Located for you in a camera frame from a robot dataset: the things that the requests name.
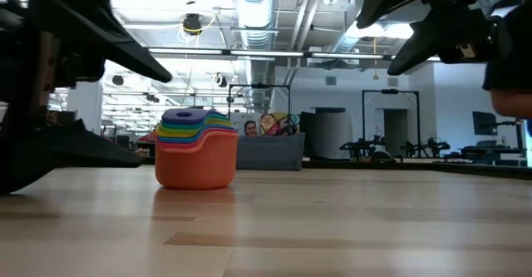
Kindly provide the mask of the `grey cylindrical column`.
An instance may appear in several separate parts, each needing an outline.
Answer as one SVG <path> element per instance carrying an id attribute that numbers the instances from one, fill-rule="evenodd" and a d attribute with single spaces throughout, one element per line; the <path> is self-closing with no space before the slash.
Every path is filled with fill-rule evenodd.
<path id="1" fill-rule="evenodd" d="M 316 109 L 315 152 L 328 160 L 348 160 L 350 152 L 340 147 L 352 140 L 352 118 L 344 108 Z"/>

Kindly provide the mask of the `black computer monitor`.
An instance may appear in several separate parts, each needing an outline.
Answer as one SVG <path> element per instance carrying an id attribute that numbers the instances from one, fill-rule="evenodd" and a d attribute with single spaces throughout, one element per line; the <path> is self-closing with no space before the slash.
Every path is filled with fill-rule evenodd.
<path id="1" fill-rule="evenodd" d="M 474 133 L 477 136 L 497 136 L 497 120 L 493 113 L 473 111 Z"/>

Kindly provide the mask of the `orange measuring cup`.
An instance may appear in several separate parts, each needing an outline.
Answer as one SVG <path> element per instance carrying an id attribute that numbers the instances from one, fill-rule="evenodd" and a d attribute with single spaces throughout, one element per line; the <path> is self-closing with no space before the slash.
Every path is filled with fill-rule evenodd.
<path id="1" fill-rule="evenodd" d="M 236 171 L 239 136 L 213 136 L 189 149 L 155 144 L 155 178 L 165 188 L 211 190 L 228 186 Z"/>

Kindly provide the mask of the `ceiling light strip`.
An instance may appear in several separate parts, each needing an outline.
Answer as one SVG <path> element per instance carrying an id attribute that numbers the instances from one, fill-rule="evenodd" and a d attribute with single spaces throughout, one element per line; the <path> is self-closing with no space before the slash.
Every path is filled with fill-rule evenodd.
<path id="1" fill-rule="evenodd" d="M 393 61 L 397 57 L 388 54 L 362 54 L 337 52 L 295 52 L 295 51 L 263 51 L 263 50 L 230 50 L 201 48 L 170 48 L 148 47 L 149 52 L 170 55 L 202 55 L 202 56 L 241 56 L 241 57 L 297 57 L 297 58 L 332 58 L 352 60 L 384 60 Z"/>

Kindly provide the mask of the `yellow measuring cup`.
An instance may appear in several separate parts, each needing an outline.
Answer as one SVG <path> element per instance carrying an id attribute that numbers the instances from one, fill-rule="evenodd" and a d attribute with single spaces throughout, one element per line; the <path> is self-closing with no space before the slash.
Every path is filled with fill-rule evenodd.
<path id="1" fill-rule="evenodd" d="M 236 132 L 232 126 L 220 124 L 204 124 L 197 128 L 191 128 L 190 126 L 185 126 L 184 128 L 168 127 L 164 126 L 163 124 L 159 124 L 155 129 L 158 136 L 182 138 L 194 137 L 209 130 Z"/>

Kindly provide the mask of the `indigo measuring cup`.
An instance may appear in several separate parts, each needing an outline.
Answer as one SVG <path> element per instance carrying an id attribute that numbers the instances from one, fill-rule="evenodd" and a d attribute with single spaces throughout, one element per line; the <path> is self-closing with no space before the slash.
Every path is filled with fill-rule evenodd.
<path id="1" fill-rule="evenodd" d="M 202 122 L 211 111 L 195 108 L 169 109 L 161 117 L 164 123 L 193 125 Z"/>

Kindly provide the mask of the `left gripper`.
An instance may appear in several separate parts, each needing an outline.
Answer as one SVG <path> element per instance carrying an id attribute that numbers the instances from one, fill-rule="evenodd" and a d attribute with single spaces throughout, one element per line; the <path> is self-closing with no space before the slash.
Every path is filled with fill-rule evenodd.
<path id="1" fill-rule="evenodd" d="M 49 117 L 58 87 L 97 82 L 110 60 L 158 82 L 171 74 L 118 22 L 110 0 L 0 2 L 0 195 L 67 167 L 136 168 L 134 152 Z"/>

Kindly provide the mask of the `black ceiling dome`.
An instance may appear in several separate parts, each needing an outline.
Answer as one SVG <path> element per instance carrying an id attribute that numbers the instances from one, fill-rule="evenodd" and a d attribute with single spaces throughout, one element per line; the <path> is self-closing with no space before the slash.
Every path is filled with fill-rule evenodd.
<path id="1" fill-rule="evenodd" d="M 191 36 L 197 36 L 202 33 L 202 24 L 198 13 L 187 13 L 182 22 L 182 30 Z"/>

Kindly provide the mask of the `colourful wall poster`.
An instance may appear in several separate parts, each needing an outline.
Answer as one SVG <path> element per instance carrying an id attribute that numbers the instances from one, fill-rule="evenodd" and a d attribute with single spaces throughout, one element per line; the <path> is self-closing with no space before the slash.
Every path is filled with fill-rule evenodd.
<path id="1" fill-rule="evenodd" d="M 297 114 L 274 112 L 263 114 L 259 120 L 262 136 L 292 136 L 300 132 Z"/>

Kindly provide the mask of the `silver ceiling duct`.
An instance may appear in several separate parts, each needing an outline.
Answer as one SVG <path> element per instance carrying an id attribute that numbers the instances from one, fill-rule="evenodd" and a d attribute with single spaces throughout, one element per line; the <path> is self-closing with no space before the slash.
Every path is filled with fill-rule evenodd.
<path id="1" fill-rule="evenodd" d="M 243 27 L 241 40 L 246 50 L 269 51 L 273 49 L 273 33 L 268 32 L 274 23 L 274 0 L 236 0 L 239 27 Z M 268 84 L 270 61 L 246 61 L 248 84 Z M 269 98 L 263 90 L 251 90 L 251 108 L 263 111 Z"/>

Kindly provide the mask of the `red measuring cup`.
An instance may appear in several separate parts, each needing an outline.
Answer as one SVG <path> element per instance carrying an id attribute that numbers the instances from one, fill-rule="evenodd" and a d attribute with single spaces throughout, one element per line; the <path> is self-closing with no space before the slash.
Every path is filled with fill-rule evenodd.
<path id="1" fill-rule="evenodd" d="M 238 136 L 238 133 L 228 132 L 228 131 L 209 130 L 197 136 L 188 137 L 188 138 L 157 136 L 157 143 L 161 144 L 163 147 L 168 147 L 168 148 L 189 149 L 189 148 L 193 148 L 196 146 L 202 146 L 207 138 L 213 137 L 213 136 L 235 137 L 235 136 Z"/>

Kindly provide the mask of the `black aluminium table frame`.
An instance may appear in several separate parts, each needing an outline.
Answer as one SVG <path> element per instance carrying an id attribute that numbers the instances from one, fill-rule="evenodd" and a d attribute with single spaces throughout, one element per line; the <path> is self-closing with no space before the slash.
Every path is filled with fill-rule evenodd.
<path id="1" fill-rule="evenodd" d="M 155 158 L 144 163 L 155 166 Z M 473 176 L 532 181 L 532 168 L 516 166 L 488 166 L 465 163 L 373 163 L 352 161 L 303 161 L 302 169 L 319 170 L 376 170 L 376 171 L 439 171 Z"/>

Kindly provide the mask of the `dark grey plastic basket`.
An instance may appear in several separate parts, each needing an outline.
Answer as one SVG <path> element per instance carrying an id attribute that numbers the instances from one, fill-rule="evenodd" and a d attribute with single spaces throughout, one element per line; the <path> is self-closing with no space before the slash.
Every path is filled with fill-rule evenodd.
<path id="1" fill-rule="evenodd" d="M 305 134 L 292 136 L 240 136 L 237 170 L 300 171 Z"/>

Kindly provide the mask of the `black gantry frame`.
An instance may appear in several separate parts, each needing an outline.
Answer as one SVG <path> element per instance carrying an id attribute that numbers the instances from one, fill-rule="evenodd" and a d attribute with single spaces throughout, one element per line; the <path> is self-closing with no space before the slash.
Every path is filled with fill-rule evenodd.
<path id="1" fill-rule="evenodd" d="M 421 152 L 421 114 L 420 114 L 420 93 L 419 91 L 402 91 L 393 88 L 382 89 L 382 90 L 362 90 L 362 137 L 366 138 L 366 104 L 367 100 L 365 95 L 367 93 L 380 93 L 382 95 L 398 95 L 402 93 L 407 98 L 409 94 L 415 96 L 416 100 L 413 102 L 416 106 L 416 139 L 418 145 L 418 152 Z M 383 155 L 383 151 L 374 151 L 370 154 L 371 161 L 373 163 L 395 163 L 396 160 L 394 157 Z"/>
<path id="2" fill-rule="evenodd" d="M 234 87 L 239 87 L 241 90 L 243 90 L 244 88 L 246 87 L 250 87 L 252 89 L 259 89 L 259 90 L 264 90 L 264 89 L 267 89 L 267 90 L 271 90 L 272 88 L 284 88 L 287 90 L 288 92 L 288 98 L 287 98 L 287 102 L 288 102 L 288 109 L 287 109 L 287 113 L 288 114 L 291 114 L 292 113 L 292 99 L 291 99 L 291 86 L 290 85 L 276 85 L 276 84 L 262 84 L 262 83 L 257 83 L 257 84 L 229 84 L 229 94 L 226 98 L 226 101 L 228 102 L 228 117 L 231 117 L 231 106 L 232 106 L 232 103 L 234 102 L 234 96 L 232 95 L 232 89 Z"/>

